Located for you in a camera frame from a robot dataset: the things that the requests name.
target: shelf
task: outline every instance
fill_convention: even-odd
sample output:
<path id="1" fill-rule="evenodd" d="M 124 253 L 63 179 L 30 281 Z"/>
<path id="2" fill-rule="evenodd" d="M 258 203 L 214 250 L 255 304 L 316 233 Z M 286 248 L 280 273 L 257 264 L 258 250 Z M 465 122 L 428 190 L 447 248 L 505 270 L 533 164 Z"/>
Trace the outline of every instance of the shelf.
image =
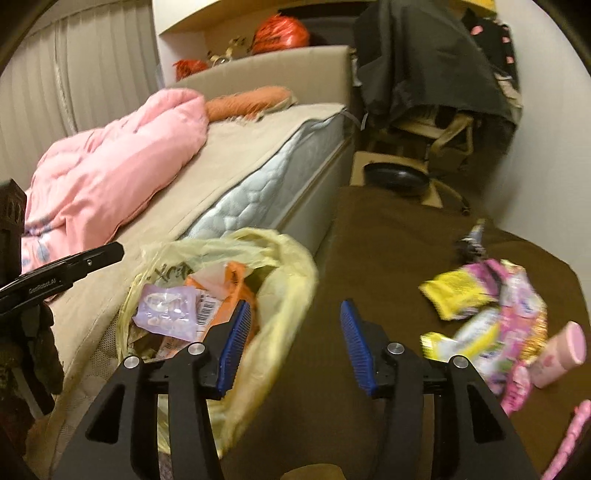
<path id="1" fill-rule="evenodd" d="M 353 0 L 153 0 L 156 33 L 207 30 L 231 18 L 283 7 Z"/>

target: pink blanket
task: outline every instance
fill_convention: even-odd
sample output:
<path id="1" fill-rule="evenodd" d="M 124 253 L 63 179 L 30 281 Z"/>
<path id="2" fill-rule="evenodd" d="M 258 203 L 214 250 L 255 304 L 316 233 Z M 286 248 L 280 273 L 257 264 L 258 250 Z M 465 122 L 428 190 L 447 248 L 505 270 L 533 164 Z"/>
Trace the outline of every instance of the pink blanket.
<path id="1" fill-rule="evenodd" d="M 54 143 L 27 190 L 23 273 L 111 240 L 201 149 L 208 123 L 200 93 L 161 90 L 104 128 Z"/>

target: pink bottle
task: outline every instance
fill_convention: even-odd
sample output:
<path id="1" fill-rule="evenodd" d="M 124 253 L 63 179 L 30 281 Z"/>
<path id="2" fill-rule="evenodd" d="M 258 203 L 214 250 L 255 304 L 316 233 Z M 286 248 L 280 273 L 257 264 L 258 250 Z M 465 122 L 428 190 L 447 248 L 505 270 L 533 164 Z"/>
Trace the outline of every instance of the pink bottle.
<path id="1" fill-rule="evenodd" d="M 532 383 L 544 388 L 585 362 L 587 342 L 578 323 L 568 322 L 554 335 L 530 369 Z"/>

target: orange plastic bag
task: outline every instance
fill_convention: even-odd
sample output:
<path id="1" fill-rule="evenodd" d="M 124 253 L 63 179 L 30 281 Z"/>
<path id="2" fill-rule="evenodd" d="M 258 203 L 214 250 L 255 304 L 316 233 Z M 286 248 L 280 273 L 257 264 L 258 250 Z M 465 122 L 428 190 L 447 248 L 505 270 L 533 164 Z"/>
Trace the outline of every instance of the orange plastic bag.
<path id="1" fill-rule="evenodd" d="M 308 47 L 310 33 L 302 22 L 293 17 L 273 15 L 256 31 L 252 39 L 252 53 Z"/>
<path id="2" fill-rule="evenodd" d="M 258 326 L 256 325 L 256 298 L 252 293 L 251 289 L 244 283 L 246 279 L 246 265 L 241 264 L 239 262 L 229 261 L 226 263 L 225 266 L 225 277 L 224 282 L 221 287 L 226 291 L 225 294 L 228 296 L 222 301 L 217 313 L 213 317 L 212 321 L 209 323 L 208 330 L 213 327 L 214 325 L 219 325 L 220 323 L 226 323 L 230 321 L 230 317 L 232 313 L 234 313 L 234 309 L 236 305 L 238 305 L 238 301 L 246 300 L 251 306 L 251 331 L 246 339 L 246 344 L 250 343 L 251 339 L 254 337 L 258 330 Z M 185 286 L 187 287 L 195 287 L 200 290 L 211 290 L 210 286 L 207 284 L 201 284 L 192 278 L 191 275 L 187 277 L 185 280 Z"/>
<path id="3" fill-rule="evenodd" d="M 193 73 L 207 70 L 209 65 L 203 60 L 179 60 L 177 63 L 173 63 L 173 67 L 176 67 L 177 82 L 179 82 Z"/>

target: brown carpet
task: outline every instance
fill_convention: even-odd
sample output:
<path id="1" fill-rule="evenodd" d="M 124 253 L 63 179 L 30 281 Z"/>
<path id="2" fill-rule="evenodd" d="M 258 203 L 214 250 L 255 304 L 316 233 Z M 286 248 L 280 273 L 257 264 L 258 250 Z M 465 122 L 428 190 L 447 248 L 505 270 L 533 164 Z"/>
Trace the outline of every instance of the brown carpet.
<path id="1" fill-rule="evenodd" d="M 357 387 L 339 326 L 342 300 L 381 324 L 391 340 L 421 352 L 419 336 L 453 335 L 418 285 L 457 268 L 453 244 L 475 218 L 422 207 L 384 190 L 345 187 L 326 273 L 279 379 L 257 417 L 222 465 L 228 480 L 275 480 L 311 463 L 332 463 L 348 480 L 365 480 L 381 431 L 377 405 Z M 589 335 L 589 317 L 574 272 L 541 248 L 489 225 L 494 258 L 523 265 L 548 305 L 550 335 L 569 320 Z M 573 408 L 591 396 L 591 365 L 535 390 L 513 416 L 534 466 L 548 465 Z"/>

